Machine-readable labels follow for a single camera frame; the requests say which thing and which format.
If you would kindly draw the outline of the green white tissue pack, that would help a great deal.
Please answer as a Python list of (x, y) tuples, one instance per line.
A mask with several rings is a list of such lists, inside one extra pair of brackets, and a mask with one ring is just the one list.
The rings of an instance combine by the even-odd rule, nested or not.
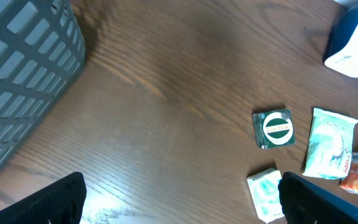
[(278, 190), (281, 179), (280, 171), (273, 168), (247, 178), (255, 211), (264, 223), (284, 217)]

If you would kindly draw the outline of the dark green round-logo packet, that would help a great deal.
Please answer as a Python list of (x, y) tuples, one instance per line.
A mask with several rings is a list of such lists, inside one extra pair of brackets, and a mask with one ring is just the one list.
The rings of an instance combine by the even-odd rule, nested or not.
[(252, 115), (257, 147), (271, 149), (295, 144), (295, 130), (289, 109)]

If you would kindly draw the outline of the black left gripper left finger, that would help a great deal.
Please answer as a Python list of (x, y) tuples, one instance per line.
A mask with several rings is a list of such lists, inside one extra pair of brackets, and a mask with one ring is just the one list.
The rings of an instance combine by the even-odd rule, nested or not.
[(0, 211), (0, 224), (79, 224), (86, 198), (81, 172), (50, 184)]

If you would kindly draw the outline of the teal candy pouch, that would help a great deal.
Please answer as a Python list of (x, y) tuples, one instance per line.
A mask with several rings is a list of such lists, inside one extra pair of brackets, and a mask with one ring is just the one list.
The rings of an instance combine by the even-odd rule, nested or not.
[(322, 179), (347, 177), (357, 123), (357, 119), (314, 108), (303, 175)]

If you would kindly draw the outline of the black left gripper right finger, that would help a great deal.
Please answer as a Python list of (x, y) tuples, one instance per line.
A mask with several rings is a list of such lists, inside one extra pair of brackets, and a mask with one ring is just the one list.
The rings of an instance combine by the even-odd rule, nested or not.
[(278, 190), (288, 223), (358, 224), (358, 207), (292, 172), (283, 174)]

